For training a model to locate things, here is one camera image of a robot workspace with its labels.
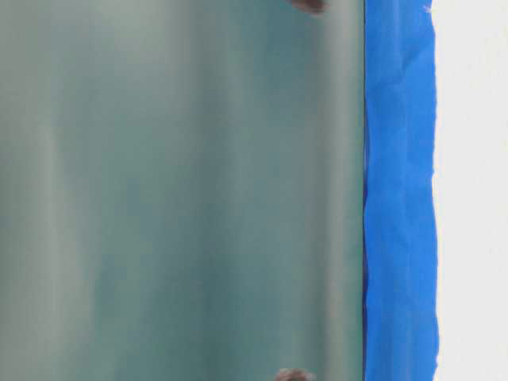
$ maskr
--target white wall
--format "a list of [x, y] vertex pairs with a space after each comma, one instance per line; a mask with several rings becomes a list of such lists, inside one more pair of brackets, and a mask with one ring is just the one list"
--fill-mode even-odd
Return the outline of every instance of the white wall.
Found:
[[435, 0], [435, 380], [508, 379], [508, 2]]

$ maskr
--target blue tape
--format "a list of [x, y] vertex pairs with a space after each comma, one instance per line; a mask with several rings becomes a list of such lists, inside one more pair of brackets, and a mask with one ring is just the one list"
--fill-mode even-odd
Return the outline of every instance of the blue tape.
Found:
[[436, 370], [436, 88], [426, 6], [365, 2], [367, 381], [431, 381]]

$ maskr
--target blue painter's tape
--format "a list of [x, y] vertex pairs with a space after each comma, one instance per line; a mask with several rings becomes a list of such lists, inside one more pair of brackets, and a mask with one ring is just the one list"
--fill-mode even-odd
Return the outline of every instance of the blue painter's tape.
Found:
[[436, 370], [436, 86], [428, 6], [365, 2], [367, 381], [431, 381]]

